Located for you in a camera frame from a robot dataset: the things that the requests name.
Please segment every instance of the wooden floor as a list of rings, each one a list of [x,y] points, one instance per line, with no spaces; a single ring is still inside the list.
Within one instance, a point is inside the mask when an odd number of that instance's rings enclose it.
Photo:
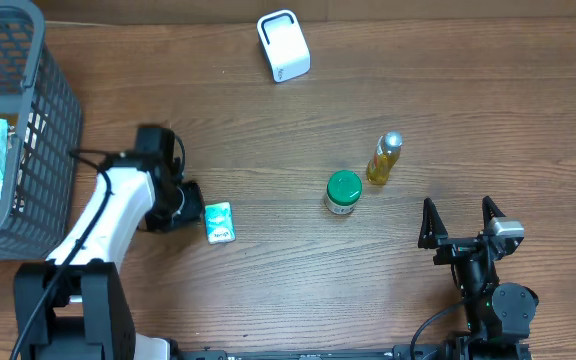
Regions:
[[[252,24],[49,29],[84,108],[83,147],[123,150],[138,124],[170,126],[206,202],[233,205],[228,245],[202,227],[135,236],[121,277],[138,332],[227,351],[409,342],[458,300],[450,269],[417,249],[423,199],[467,236],[490,195],[526,228],[497,271],[540,296],[535,358],[576,358],[576,19],[303,28],[312,69],[281,85]],[[333,216],[328,177],[363,177],[389,130],[405,139],[390,182]],[[73,221],[93,186],[82,168]],[[0,359],[17,335],[18,266],[0,263]],[[449,316],[420,343],[464,326]]]

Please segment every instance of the gray plastic basket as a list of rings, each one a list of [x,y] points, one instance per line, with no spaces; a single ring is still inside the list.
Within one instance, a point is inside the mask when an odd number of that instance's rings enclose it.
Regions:
[[[0,113],[18,114],[0,201],[0,259],[44,257],[69,217],[79,101],[44,44],[45,23],[30,1],[0,0]]]

